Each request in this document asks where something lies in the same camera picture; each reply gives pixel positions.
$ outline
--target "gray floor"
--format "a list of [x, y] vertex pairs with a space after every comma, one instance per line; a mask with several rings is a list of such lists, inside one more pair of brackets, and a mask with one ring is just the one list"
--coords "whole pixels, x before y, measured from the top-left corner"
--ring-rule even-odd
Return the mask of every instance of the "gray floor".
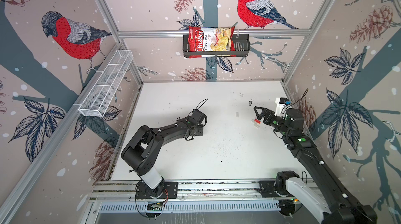
[[208, 212], [192, 214], [161, 214], [157, 220], [138, 213], [100, 213], [96, 224], [318, 224], [312, 214], [302, 207], [293, 218], [278, 211]]

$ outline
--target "aluminum rail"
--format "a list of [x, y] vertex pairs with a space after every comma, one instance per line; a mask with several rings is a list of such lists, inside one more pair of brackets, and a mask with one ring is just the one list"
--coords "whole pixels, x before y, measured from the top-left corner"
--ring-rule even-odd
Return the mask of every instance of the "aluminum rail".
[[[311, 29], [264, 29], [264, 30], [235, 30], [234, 34], [249, 34], [252, 37], [306, 37], [312, 33]], [[188, 35], [188, 31], [119, 31], [117, 33], [120, 39], [133, 38], [165, 38], [182, 37]]]

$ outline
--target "bird feet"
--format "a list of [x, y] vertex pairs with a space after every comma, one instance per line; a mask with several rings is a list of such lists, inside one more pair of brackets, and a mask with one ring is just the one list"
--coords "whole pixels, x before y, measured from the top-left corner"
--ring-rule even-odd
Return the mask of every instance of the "bird feet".
[[89, 68], [88, 70], [86, 70], [86, 76], [88, 76], [90, 70], [95, 70], [95, 71], [97, 71], [95, 68], [91, 67], [91, 68]]

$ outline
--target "white table surface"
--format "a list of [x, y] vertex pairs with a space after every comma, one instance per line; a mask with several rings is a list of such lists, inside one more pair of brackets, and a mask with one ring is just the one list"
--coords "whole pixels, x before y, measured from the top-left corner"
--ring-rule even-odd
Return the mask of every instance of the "white table surface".
[[[288, 170], [301, 175], [306, 169], [273, 128], [261, 124], [258, 129], [251, 122], [254, 106], [275, 111], [275, 98], [285, 96], [278, 81], [145, 83], [123, 148], [140, 126], [175, 123], [208, 98], [200, 108], [208, 117], [203, 136], [178, 139], [161, 148], [154, 166], [164, 179], [265, 179]], [[138, 180], [134, 172], [128, 173], [131, 167], [120, 155], [112, 180]]]

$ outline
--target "chip bag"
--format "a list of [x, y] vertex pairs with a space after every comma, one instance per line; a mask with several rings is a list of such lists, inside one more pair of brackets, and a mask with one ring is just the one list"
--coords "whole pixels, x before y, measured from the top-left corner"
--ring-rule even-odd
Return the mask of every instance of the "chip bag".
[[[213, 27], [189, 27], [189, 51], [235, 51], [231, 40], [234, 27], [213, 28]], [[214, 57], [214, 55], [191, 55], [194, 57]]]

